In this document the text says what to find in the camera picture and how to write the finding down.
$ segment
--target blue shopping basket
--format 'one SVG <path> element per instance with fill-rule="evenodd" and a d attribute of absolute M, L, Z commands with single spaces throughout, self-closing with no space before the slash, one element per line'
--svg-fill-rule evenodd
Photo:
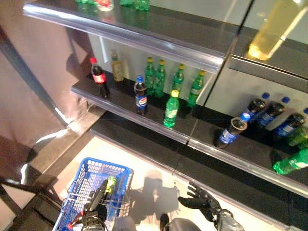
<path fill-rule="evenodd" d="M 102 182 L 110 176 L 116 178 L 115 190 L 106 205 L 107 219 L 105 224 L 111 228 L 112 222 L 119 216 L 126 190 L 131 182 L 132 170 L 110 162 L 85 158 L 68 190 L 67 198 L 63 201 L 61 213 L 53 231 L 69 231 L 67 225 L 83 210 L 83 206 L 90 199 L 90 192 L 99 188 Z"/>

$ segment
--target plastic bottle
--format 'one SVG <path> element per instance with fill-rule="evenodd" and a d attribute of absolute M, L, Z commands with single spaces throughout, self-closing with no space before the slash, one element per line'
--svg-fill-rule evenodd
<path fill-rule="evenodd" d="M 304 113 L 308 114 L 308 108 L 304 109 Z M 300 113 L 291 114 L 282 124 L 273 130 L 273 140 L 277 141 L 289 135 L 295 128 L 305 123 L 306 118 Z"/>
<path fill-rule="evenodd" d="M 115 51 L 113 51 L 111 58 L 112 58 L 111 68 L 112 68 L 112 73 L 114 75 L 115 81 L 116 82 L 123 81 L 124 74 L 123 74 L 122 62 L 121 60 L 118 60 L 117 54 Z"/>
<path fill-rule="evenodd" d="M 273 169 L 280 175 L 286 175 L 290 172 L 308 167 L 308 149 L 300 150 L 298 153 L 278 161 L 274 164 Z"/>
<path fill-rule="evenodd" d="M 156 81 L 155 81 L 155 96 L 158 98 L 162 98 L 164 96 L 164 84 L 165 84 L 165 61 L 160 60 L 159 66 L 156 72 Z"/>
<path fill-rule="evenodd" d="M 143 76 L 137 76 L 134 85 L 137 112 L 144 115 L 147 110 L 146 86 L 143 83 Z"/>
<path fill-rule="evenodd" d="M 144 70 L 145 74 L 145 85 L 147 88 L 148 95 L 154 94 L 154 80 L 155 80 L 155 70 L 153 67 L 153 58 L 148 57 L 148 64 Z"/>
<path fill-rule="evenodd" d="M 184 70 L 184 64 L 180 64 L 178 71 L 175 73 L 175 75 L 173 77 L 172 90 L 177 90 L 177 91 L 179 91 L 179 93 L 182 89 L 182 84 L 183 84 L 183 81 L 184 81 L 183 70 Z"/>
<path fill-rule="evenodd" d="M 267 92 L 264 92 L 262 94 L 262 98 L 265 100 L 265 99 L 268 99 L 269 98 L 269 93 Z M 261 100 L 261 99 L 255 99 L 255 100 L 252 100 L 250 102 L 250 104 L 248 105 L 248 107 L 245 109 L 245 111 L 243 113 L 247 113 L 250 115 L 250 118 L 249 120 L 252 120 L 254 118 L 254 116 L 259 112 L 261 111 L 263 108 L 265 108 L 266 104 L 264 102 L 264 100 Z"/>
<path fill-rule="evenodd" d="M 178 99 L 179 94 L 180 93 L 178 90 L 173 90 L 171 92 L 170 99 L 167 101 L 165 119 L 164 119 L 164 125 L 167 128 L 172 128 L 175 125 L 175 120 L 176 120 L 178 109 L 180 106 L 179 99 Z"/>
<path fill-rule="evenodd" d="M 225 148 L 232 143 L 240 133 L 247 129 L 247 122 L 250 119 L 248 113 L 242 113 L 241 117 L 235 117 L 231 120 L 231 124 L 228 128 L 225 128 L 218 140 L 215 142 L 215 146 L 218 148 Z"/>
<path fill-rule="evenodd" d="M 187 106 L 195 107 L 197 98 L 203 87 L 203 79 L 204 79 L 205 71 L 200 71 L 199 76 L 195 79 L 192 84 L 191 92 L 189 93 Z"/>
<path fill-rule="evenodd" d="M 94 81 L 98 84 L 100 93 L 104 98 L 109 96 L 109 89 L 107 86 L 107 79 L 103 69 L 97 64 L 97 59 L 95 57 L 90 58 L 92 64 L 91 73 Z"/>

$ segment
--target green soda bottle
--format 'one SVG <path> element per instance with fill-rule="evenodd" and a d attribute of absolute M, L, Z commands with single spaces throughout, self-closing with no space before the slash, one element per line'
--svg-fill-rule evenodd
<path fill-rule="evenodd" d="M 159 61 L 159 67 L 156 72 L 156 82 L 155 82 L 155 96 L 162 98 L 164 96 L 164 83 L 165 83 L 165 61 Z"/>
<path fill-rule="evenodd" d="M 192 84 L 191 92 L 189 93 L 189 97 L 187 100 L 187 106 L 195 107 L 197 98 L 201 92 L 203 87 L 203 79 L 204 79 L 205 71 L 200 71 L 199 76 L 195 79 Z"/>
<path fill-rule="evenodd" d="M 280 175 L 286 175 L 294 170 L 308 167 L 308 148 L 300 150 L 298 153 L 278 161 L 273 169 Z"/>
<path fill-rule="evenodd" d="M 147 94 L 154 94 L 154 80 L 155 80 L 155 70 L 153 67 L 153 58 L 148 57 L 148 64 L 145 68 L 145 86 L 147 88 Z"/>
<path fill-rule="evenodd" d="M 175 125 L 175 119 L 177 117 L 178 109 L 180 106 L 179 103 L 179 91 L 178 90 L 173 90 L 171 92 L 171 97 L 167 101 L 166 104 L 166 111 L 165 111 L 165 119 L 164 119 L 164 125 L 167 128 L 172 128 Z"/>
<path fill-rule="evenodd" d="M 184 64 L 180 64 L 178 71 L 175 73 L 175 75 L 173 77 L 172 90 L 178 90 L 179 93 L 181 91 L 182 84 L 183 84 L 183 81 L 184 81 L 183 70 L 184 70 Z"/>

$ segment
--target bottle label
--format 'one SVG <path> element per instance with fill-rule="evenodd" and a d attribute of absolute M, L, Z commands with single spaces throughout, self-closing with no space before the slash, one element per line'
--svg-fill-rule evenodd
<path fill-rule="evenodd" d="M 105 74 L 101 74 L 99 76 L 96 76 L 96 75 L 92 75 L 93 76 L 93 79 L 96 83 L 104 83 L 106 82 L 106 76 Z"/>
<path fill-rule="evenodd" d="M 166 117 L 172 119 L 175 118 L 177 116 L 178 110 L 169 110 L 166 109 Z"/>
<path fill-rule="evenodd" d="M 231 134 L 228 132 L 227 129 L 224 129 L 221 135 L 219 136 L 219 140 L 222 143 L 232 143 L 239 135 L 238 134 Z"/>
<path fill-rule="evenodd" d="M 138 108 L 140 108 L 140 109 L 146 108 L 147 98 L 146 98 L 145 95 L 143 95 L 143 96 L 136 96 L 135 99 L 136 99 L 136 105 L 137 105 Z"/>
<path fill-rule="evenodd" d="M 266 126 L 267 124 L 269 124 L 272 120 L 274 119 L 274 117 L 270 116 L 269 114 L 267 113 L 264 113 L 263 115 L 261 115 L 259 118 L 258 118 L 258 123 L 263 125 L 263 126 Z"/>
<path fill-rule="evenodd" d="M 288 134 L 290 134 L 294 129 L 295 129 L 294 127 L 291 127 L 286 122 L 284 122 L 283 124 L 281 124 L 279 127 L 275 129 L 275 133 L 277 135 L 285 137 Z"/>

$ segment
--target bottle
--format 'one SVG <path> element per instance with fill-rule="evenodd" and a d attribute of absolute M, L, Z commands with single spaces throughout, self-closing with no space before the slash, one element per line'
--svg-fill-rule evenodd
<path fill-rule="evenodd" d="M 158 98 L 162 98 L 164 96 L 164 84 L 165 84 L 165 61 L 160 60 L 159 66 L 156 72 L 156 81 L 155 81 L 155 96 Z"/>
<path fill-rule="evenodd" d="M 107 86 L 107 79 L 103 69 L 97 64 L 97 59 L 95 57 L 90 58 L 92 64 L 91 73 L 94 81 L 97 83 L 100 89 L 100 93 L 104 98 L 109 96 L 109 88 Z"/>
<path fill-rule="evenodd" d="M 287 142 L 290 146 L 298 145 L 308 139 L 308 128 L 299 127 L 287 137 Z"/>
<path fill-rule="evenodd" d="M 203 87 L 203 79 L 204 79 L 205 71 L 200 71 L 199 76 L 195 79 L 192 84 L 191 92 L 189 93 L 187 106 L 195 107 L 197 98 Z"/>
<path fill-rule="evenodd" d="M 180 93 L 178 90 L 173 90 L 171 92 L 170 99 L 167 101 L 164 119 L 164 125 L 167 128 L 172 128 L 175 125 L 175 119 L 177 117 L 178 109 L 180 106 L 179 94 Z"/>
<path fill-rule="evenodd" d="M 136 0 L 135 8 L 137 11 L 148 11 L 150 10 L 150 0 Z"/>
<path fill-rule="evenodd" d="M 247 128 L 249 119 L 250 115 L 248 113 L 242 113 L 241 117 L 233 118 L 230 126 L 223 130 L 218 140 L 215 142 L 215 146 L 218 148 L 227 147 Z"/>
<path fill-rule="evenodd" d="M 147 110 L 146 86 L 143 83 L 143 76 L 137 76 L 134 85 L 137 112 L 144 115 Z"/>
<path fill-rule="evenodd" d="M 112 68 L 112 73 L 114 74 L 115 81 L 116 82 L 123 81 L 124 74 L 123 74 L 122 62 L 121 60 L 118 60 L 117 54 L 115 51 L 113 51 L 111 58 L 112 58 L 111 68 Z"/>
<path fill-rule="evenodd" d="M 148 64 L 145 68 L 145 85 L 147 88 L 148 95 L 154 94 L 154 80 L 155 80 L 155 70 L 153 67 L 153 58 L 148 57 Z"/>
<path fill-rule="evenodd" d="M 286 175 L 290 172 L 308 167 L 308 149 L 300 150 L 298 153 L 278 161 L 274 164 L 273 169 L 280 175 Z"/>
<path fill-rule="evenodd" d="M 260 60 L 269 59 L 286 40 L 307 9 L 308 0 L 277 1 L 267 21 L 250 44 L 248 54 Z"/>
<path fill-rule="evenodd" d="M 269 93 L 267 92 L 264 92 L 262 94 L 262 98 L 265 100 L 265 99 L 268 99 L 269 98 Z M 261 99 L 255 99 L 255 100 L 252 100 L 250 102 L 250 104 L 248 105 L 248 107 L 245 109 L 245 111 L 243 113 L 247 113 L 250 115 L 250 118 L 249 120 L 252 120 L 254 118 L 254 116 L 259 112 L 261 111 L 263 108 L 265 108 L 266 104 L 263 100 Z"/>
<path fill-rule="evenodd" d="M 184 64 L 180 64 L 178 71 L 175 73 L 175 75 L 173 77 L 172 90 L 177 90 L 177 91 L 179 91 L 179 93 L 181 91 L 182 84 L 183 84 L 183 81 L 184 81 L 183 70 L 184 70 Z"/>
<path fill-rule="evenodd" d="M 304 113 L 308 114 L 308 108 L 304 109 Z M 300 113 L 291 114 L 282 124 L 273 130 L 272 138 L 274 141 L 280 140 L 289 135 L 295 128 L 305 123 L 306 118 Z"/>
<path fill-rule="evenodd" d="M 289 97 L 283 97 L 281 99 L 282 103 L 287 104 L 290 101 Z M 257 119 L 257 126 L 259 128 L 265 128 L 274 118 L 279 116 L 285 111 L 284 105 L 278 102 L 273 102 L 264 113 L 262 113 Z"/>

